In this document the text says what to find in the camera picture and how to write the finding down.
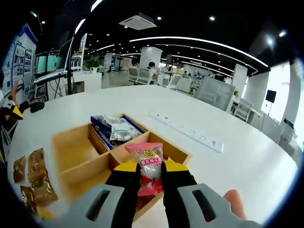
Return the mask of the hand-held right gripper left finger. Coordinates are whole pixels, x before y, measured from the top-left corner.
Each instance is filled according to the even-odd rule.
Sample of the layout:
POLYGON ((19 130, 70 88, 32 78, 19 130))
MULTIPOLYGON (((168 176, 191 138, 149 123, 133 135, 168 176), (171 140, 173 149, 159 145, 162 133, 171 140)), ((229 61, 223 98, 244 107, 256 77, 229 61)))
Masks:
POLYGON ((130 228, 136 212, 140 166, 117 166, 105 184, 98 184, 76 199, 59 219, 60 228, 130 228))

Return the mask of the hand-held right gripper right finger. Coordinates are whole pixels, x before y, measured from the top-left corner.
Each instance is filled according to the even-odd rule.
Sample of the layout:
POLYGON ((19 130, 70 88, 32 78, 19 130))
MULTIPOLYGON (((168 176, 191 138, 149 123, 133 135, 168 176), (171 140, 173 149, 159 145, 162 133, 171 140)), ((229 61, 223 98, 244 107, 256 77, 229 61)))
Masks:
POLYGON ((163 204, 170 228, 259 228, 231 211, 230 203, 206 184, 198 184, 188 168, 174 161, 161 164, 163 204))

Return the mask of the person's right hand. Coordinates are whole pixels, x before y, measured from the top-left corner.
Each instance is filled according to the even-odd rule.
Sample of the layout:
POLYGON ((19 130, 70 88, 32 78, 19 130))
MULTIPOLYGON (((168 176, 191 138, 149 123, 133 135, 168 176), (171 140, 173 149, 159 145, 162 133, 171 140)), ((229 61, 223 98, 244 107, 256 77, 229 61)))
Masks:
POLYGON ((244 213, 244 206, 240 197, 240 194, 237 190, 229 190, 223 198, 230 203, 231 211, 241 218, 242 220, 247 220, 247 217, 244 213))

